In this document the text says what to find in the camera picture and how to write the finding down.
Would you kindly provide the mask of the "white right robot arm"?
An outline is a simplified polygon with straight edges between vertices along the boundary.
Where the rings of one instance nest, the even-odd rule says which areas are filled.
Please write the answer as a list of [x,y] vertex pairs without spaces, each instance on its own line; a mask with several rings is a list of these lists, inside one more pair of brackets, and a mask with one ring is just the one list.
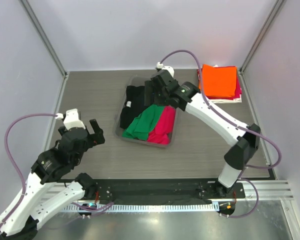
[[173,74],[163,69],[144,82],[144,103],[149,106],[170,106],[198,118],[217,132],[230,146],[224,155],[225,165],[218,176],[214,189],[216,195],[226,198],[234,191],[234,185],[246,164],[259,148],[261,129],[247,125],[207,100],[193,83],[183,84]]

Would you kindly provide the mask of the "grey plastic bin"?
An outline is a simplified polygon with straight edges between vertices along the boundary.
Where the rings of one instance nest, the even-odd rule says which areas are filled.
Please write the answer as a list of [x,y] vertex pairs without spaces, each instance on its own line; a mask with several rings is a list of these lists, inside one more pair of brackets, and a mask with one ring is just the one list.
[[179,111],[171,106],[146,106],[147,80],[133,76],[128,81],[115,118],[114,135],[123,141],[167,148],[174,141]]

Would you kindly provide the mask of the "black t shirt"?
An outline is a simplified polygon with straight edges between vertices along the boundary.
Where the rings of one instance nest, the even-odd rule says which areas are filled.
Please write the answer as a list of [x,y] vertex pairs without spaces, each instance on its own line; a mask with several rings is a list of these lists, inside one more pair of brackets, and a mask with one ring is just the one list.
[[126,99],[120,113],[119,127],[127,129],[133,120],[148,108],[145,105],[145,87],[128,85]]

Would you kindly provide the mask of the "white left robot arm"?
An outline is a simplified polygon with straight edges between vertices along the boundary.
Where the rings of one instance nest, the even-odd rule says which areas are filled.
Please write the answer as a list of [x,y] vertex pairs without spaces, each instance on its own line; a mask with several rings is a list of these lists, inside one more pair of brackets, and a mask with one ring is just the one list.
[[61,138],[38,156],[26,183],[0,214],[0,240],[32,240],[63,207],[96,195],[97,183],[87,173],[80,173],[52,199],[40,202],[48,190],[80,164],[85,152],[105,143],[104,132],[97,121],[91,119],[89,123],[93,133],[85,126],[58,129]]

